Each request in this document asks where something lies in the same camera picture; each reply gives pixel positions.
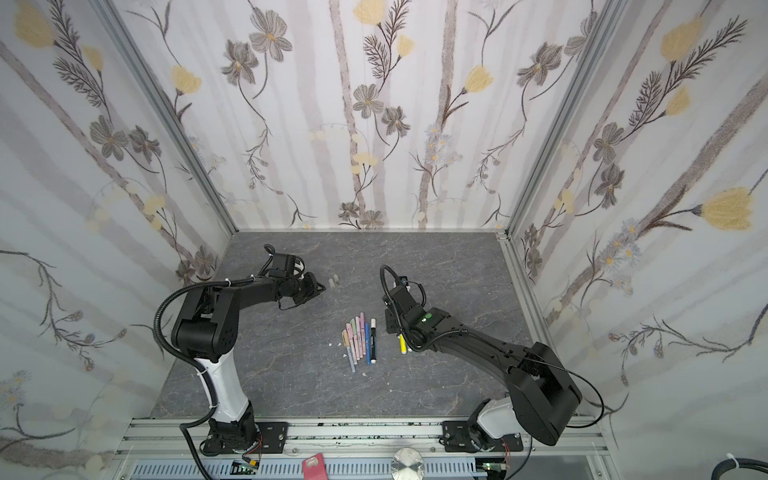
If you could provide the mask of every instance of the gray flower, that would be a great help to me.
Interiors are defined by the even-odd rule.
[[[254,8],[250,21],[253,26],[261,30],[261,33],[248,35],[253,44],[253,50],[261,53],[269,50],[275,61],[283,61],[283,51],[293,50],[293,45],[283,38],[288,25],[274,10],[267,10],[265,15],[258,8]]]
[[[363,225],[366,230],[375,230],[384,226],[384,220],[382,220],[383,217],[384,215],[380,210],[368,210],[363,212],[360,216],[360,224]]]
[[[594,141],[594,146],[597,150],[594,151],[592,159],[605,162],[606,164],[613,162],[616,158],[614,145],[618,145],[621,142],[621,135],[623,134],[624,129],[619,128],[615,121],[606,125],[603,128],[603,136]]]
[[[380,114],[384,110],[384,104],[381,101],[376,100],[379,96],[379,92],[376,91],[376,86],[371,84],[369,86],[360,85],[355,89],[355,103],[352,108],[354,110],[362,110],[361,115],[363,118],[368,118],[371,113]]]
[[[594,190],[596,195],[603,195],[603,208],[608,208],[616,204],[616,195],[614,191],[621,188],[621,181],[624,179],[624,170],[619,170],[616,164],[611,164],[609,168],[603,170],[600,174],[603,183]]]
[[[189,260],[183,260],[179,262],[179,267],[176,269],[176,276],[182,282],[184,286],[192,284],[192,277],[194,276],[194,268]]]
[[[538,275],[538,269],[541,268],[541,265],[544,263],[544,261],[541,259],[541,254],[536,250],[535,248],[531,248],[531,250],[528,252],[528,259],[525,262],[525,265],[528,267],[528,270],[531,272],[531,276],[537,276]]]
[[[581,22],[581,35],[570,37],[568,43],[565,44],[565,50],[563,50],[563,52],[567,56],[572,57],[578,55],[584,50],[584,46],[587,44],[587,39],[589,38],[589,33],[592,31],[592,25],[594,25],[594,21],[597,20],[597,18],[597,12],[590,12],[589,16]]]
[[[408,134],[408,130],[411,129],[410,125],[402,121],[405,117],[401,107],[387,107],[384,110],[384,115],[382,115],[382,122],[386,124],[386,134],[391,135],[397,130],[398,135],[405,137]]]
[[[123,160],[123,147],[128,145],[128,137],[123,131],[112,131],[112,122],[98,116],[98,121],[91,122],[91,140],[101,145],[101,154],[109,158],[114,154],[118,161]]]
[[[360,207],[355,202],[342,202],[340,210],[339,218],[348,222],[350,218],[358,217],[357,213],[360,211]]]
[[[524,236],[523,241],[527,245],[533,245],[534,243],[536,243],[537,235],[538,235],[538,231],[536,230],[536,227],[534,226],[534,224],[531,223],[531,226],[523,234]]]
[[[194,265],[198,272],[208,275],[215,268],[214,255],[208,252],[204,245],[200,245],[200,249],[194,254]]]
[[[242,76],[248,83],[256,83],[251,68],[257,67],[259,61],[250,50],[250,45],[244,41],[232,42],[227,40],[227,50],[224,52],[224,56],[232,62],[228,67],[221,68],[221,73],[227,76],[228,82],[237,85]]]
[[[547,78],[547,72],[560,66],[560,51],[562,49],[562,45],[548,45],[545,41],[539,47],[536,55],[531,57],[533,65],[518,70],[518,75],[520,75],[518,85],[524,87],[531,80],[536,82],[536,85],[543,85]]]
[[[136,128],[128,134],[131,138],[131,144],[134,147],[134,152],[137,154],[144,154],[144,158],[147,159],[147,163],[152,163],[152,154],[156,154],[158,157],[162,153],[160,150],[160,142],[157,140],[150,140],[141,127],[136,125]]]

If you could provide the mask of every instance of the ventilation grille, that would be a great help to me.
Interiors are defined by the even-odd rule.
[[[301,462],[304,458],[272,458],[261,462],[255,473],[233,471],[233,460],[203,460],[206,470],[219,480],[303,479]],[[390,458],[324,458],[328,480],[389,480]],[[475,471],[472,457],[426,458],[425,478],[465,479],[485,477],[485,472]],[[200,473],[191,460],[140,460],[130,480],[198,480]]]

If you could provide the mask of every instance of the black cable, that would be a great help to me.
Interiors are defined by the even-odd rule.
[[[528,459],[531,458],[531,452],[533,452],[533,437],[531,437],[531,446],[528,447],[528,454],[525,456],[525,460],[523,460],[517,470],[504,477],[504,480],[509,480],[510,478],[514,477],[523,469],[523,467],[525,467],[525,464],[528,463]]]
[[[719,479],[723,473],[735,468],[747,468],[749,470],[757,470],[758,472],[768,474],[768,463],[766,462],[755,460],[753,458],[736,458],[735,460],[729,458],[715,465],[715,468],[712,470],[712,480]]]
[[[157,312],[154,314],[154,322],[152,324],[152,336],[154,337],[154,341],[157,342],[157,344],[166,352],[175,356],[179,360],[192,365],[200,373],[200,376],[202,377],[203,382],[205,383],[206,389],[208,390],[208,395],[210,397],[210,404],[212,405],[210,407],[210,410],[208,410],[208,413],[205,414],[205,416],[203,416],[202,418],[195,420],[194,422],[182,423],[179,425],[179,430],[181,430],[181,435],[183,435],[184,439],[187,441],[187,446],[189,447],[190,453],[192,454],[192,459],[194,460],[194,463],[197,466],[197,468],[200,470],[200,474],[206,480],[213,480],[213,478],[208,474],[208,471],[205,469],[205,466],[200,460],[200,456],[197,454],[197,449],[195,448],[194,443],[192,443],[192,437],[190,436],[188,429],[191,429],[198,425],[202,425],[203,423],[207,422],[208,419],[214,416],[214,413],[216,412],[216,407],[218,406],[219,398],[216,395],[216,389],[214,388],[213,380],[210,379],[210,375],[208,374],[207,369],[204,366],[202,366],[194,358],[183,354],[179,350],[176,350],[165,339],[165,336],[163,335],[163,330],[162,330],[163,315],[165,314],[165,310],[168,308],[171,302],[176,300],[176,298],[178,298],[179,296],[182,296],[185,293],[191,290],[194,290],[196,288],[204,288],[206,286],[232,286],[232,285],[239,286],[239,285],[244,285],[250,282],[253,282],[253,277],[248,277],[246,279],[241,279],[241,280],[235,280],[233,282],[226,280],[226,281],[201,282],[201,283],[195,283],[193,285],[187,285],[184,288],[180,288],[179,290],[176,290],[171,295],[169,295],[168,298],[163,300],[163,303],[160,304],[160,307],[157,308]]]
[[[561,366],[552,365],[551,363],[543,362],[541,360],[529,359],[528,357],[520,357],[520,356],[517,356],[517,355],[513,355],[511,353],[509,353],[509,355],[512,356],[512,357],[515,357],[518,360],[528,360],[529,362],[540,363],[542,365],[546,365],[546,366],[549,366],[549,367],[554,368],[554,369],[562,370],[563,372],[566,372],[569,375],[577,376],[578,378],[584,380],[587,383],[587,385],[592,387],[594,392],[598,394],[598,398],[600,399],[600,415],[593,422],[589,422],[587,425],[566,425],[566,427],[568,427],[570,429],[586,429],[587,427],[591,427],[592,425],[597,425],[597,423],[600,422],[603,419],[603,416],[605,415],[605,402],[603,402],[603,396],[600,395],[600,392],[598,391],[598,388],[596,386],[592,385],[592,382],[590,382],[589,380],[587,380],[583,376],[579,375],[578,373],[572,372],[569,369],[564,369]]]

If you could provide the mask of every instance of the wall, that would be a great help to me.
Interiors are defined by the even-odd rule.
[[[237,225],[342,230],[506,227],[603,5],[115,3]]]
[[[0,12],[0,477],[101,478],[229,236],[87,2]]]
[[[764,2],[630,2],[515,231],[625,480],[766,457],[767,25]]]

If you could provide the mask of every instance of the marker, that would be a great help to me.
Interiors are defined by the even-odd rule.
[[[366,322],[366,361],[371,364],[371,324]]]
[[[349,349],[351,350],[349,356],[352,358],[353,365],[357,363],[357,359],[355,358],[355,336],[352,333],[352,326],[348,323],[346,324],[346,336],[347,341],[349,342]]]
[[[352,321],[352,334],[355,339],[355,361],[360,360],[360,338],[357,336],[357,322]]]
[[[371,363],[376,363],[376,319],[371,319]]]
[[[362,324],[360,321],[360,317],[356,316],[355,319],[357,320],[357,344],[360,346],[360,358],[363,358],[366,356],[366,326]]]
[[[360,336],[362,337],[362,356],[368,355],[368,340],[366,339],[366,314],[360,312]]]
[[[346,335],[346,330],[341,332],[341,337],[344,339],[344,346],[346,346],[346,355],[349,357],[349,366],[352,367],[352,373],[354,373],[355,360],[352,358],[352,349],[349,348],[349,337]]]

